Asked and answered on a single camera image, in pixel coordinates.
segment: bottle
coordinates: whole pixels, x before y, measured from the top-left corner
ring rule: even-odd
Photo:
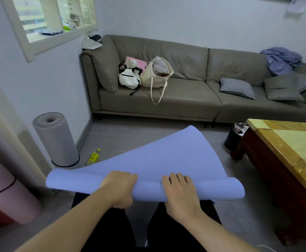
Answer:
[[[87,161],[87,166],[91,164],[96,164],[98,162],[98,159],[100,157],[100,151],[101,150],[97,148],[97,150],[91,154],[89,160]]]

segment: window frame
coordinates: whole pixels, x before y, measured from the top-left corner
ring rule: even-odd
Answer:
[[[19,14],[13,3],[13,0],[0,0],[0,1],[12,25],[13,31],[19,41],[19,44],[21,46],[21,49],[24,53],[24,56],[27,62],[31,62],[35,60],[37,54],[40,54],[46,50],[52,49],[65,42],[68,42],[75,38],[83,36],[87,34],[89,31],[98,29],[96,7],[95,7],[95,2],[93,0],[95,18],[96,18],[95,24],[85,26],[85,27],[79,27],[69,32],[63,32],[63,33],[53,35],[45,39],[41,39],[39,41],[29,42],[27,35],[25,33],[25,29],[23,28],[23,25],[20,21]]]

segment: yellow bottle label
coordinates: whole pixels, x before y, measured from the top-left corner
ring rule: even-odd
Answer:
[[[92,153],[91,157],[89,158],[89,161],[96,162],[98,158],[99,158],[99,154]]]

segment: partially rolled mat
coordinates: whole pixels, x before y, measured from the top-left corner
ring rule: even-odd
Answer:
[[[42,114],[33,120],[33,126],[54,165],[72,167],[80,161],[67,119],[63,114]]]
[[[193,126],[100,163],[52,170],[46,185],[91,194],[110,171],[138,174],[132,195],[140,201],[166,202],[161,177],[171,172],[190,176],[201,200],[238,199],[245,194],[239,180],[227,177],[213,148]]]
[[[20,224],[41,213],[39,201],[0,164],[0,211]]]

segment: table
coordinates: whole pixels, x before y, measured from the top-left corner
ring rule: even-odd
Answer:
[[[231,152],[247,154],[293,225],[275,233],[284,245],[306,239],[306,123],[248,119],[250,128]]]

